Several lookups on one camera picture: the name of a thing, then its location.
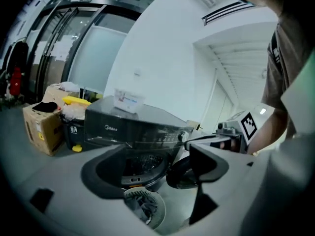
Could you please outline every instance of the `cardboard box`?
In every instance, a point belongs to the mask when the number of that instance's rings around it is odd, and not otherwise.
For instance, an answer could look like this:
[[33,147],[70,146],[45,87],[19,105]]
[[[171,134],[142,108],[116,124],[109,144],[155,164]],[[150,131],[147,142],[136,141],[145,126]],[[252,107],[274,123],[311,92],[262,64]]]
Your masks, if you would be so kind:
[[64,106],[63,98],[66,96],[79,97],[80,94],[78,92],[67,92],[62,91],[60,89],[55,88],[54,86],[49,86],[44,94],[42,102],[56,102],[59,107]]
[[23,108],[26,132],[32,144],[41,152],[53,156],[64,143],[59,111],[44,113],[33,110],[32,107],[37,104]]

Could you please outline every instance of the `floor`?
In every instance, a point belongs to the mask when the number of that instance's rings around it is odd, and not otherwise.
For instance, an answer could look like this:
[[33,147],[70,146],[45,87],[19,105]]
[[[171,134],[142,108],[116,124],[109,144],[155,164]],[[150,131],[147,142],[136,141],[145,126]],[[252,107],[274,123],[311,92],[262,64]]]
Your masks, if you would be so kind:
[[66,145],[60,148],[55,157],[39,152],[29,142],[22,107],[0,112],[0,163],[12,188],[52,160],[70,154],[73,152]]

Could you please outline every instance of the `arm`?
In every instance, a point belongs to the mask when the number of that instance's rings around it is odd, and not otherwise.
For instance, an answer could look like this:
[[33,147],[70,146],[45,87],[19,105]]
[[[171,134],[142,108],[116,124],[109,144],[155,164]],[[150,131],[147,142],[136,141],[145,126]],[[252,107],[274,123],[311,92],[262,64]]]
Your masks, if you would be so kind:
[[284,133],[286,125],[287,113],[275,109],[251,141],[247,153],[253,154],[274,143]]

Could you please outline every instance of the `ceiling light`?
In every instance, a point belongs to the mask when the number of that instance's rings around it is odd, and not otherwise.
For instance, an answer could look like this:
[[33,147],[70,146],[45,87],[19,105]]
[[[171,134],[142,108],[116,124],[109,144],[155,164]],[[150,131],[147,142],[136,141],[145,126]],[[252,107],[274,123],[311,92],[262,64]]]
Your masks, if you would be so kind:
[[265,108],[263,108],[261,111],[260,111],[260,114],[263,115],[267,110]]

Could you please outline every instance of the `laundry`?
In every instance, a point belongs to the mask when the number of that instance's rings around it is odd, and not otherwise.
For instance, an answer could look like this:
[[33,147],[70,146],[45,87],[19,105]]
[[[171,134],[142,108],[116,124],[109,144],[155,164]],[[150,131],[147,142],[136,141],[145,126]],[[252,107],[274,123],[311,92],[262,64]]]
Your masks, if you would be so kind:
[[157,211],[157,205],[154,200],[143,195],[127,198],[125,199],[125,204],[147,225],[150,223],[152,216]]
[[38,105],[33,107],[36,111],[41,111],[45,113],[52,113],[54,110],[58,108],[58,105],[55,102],[40,102]]

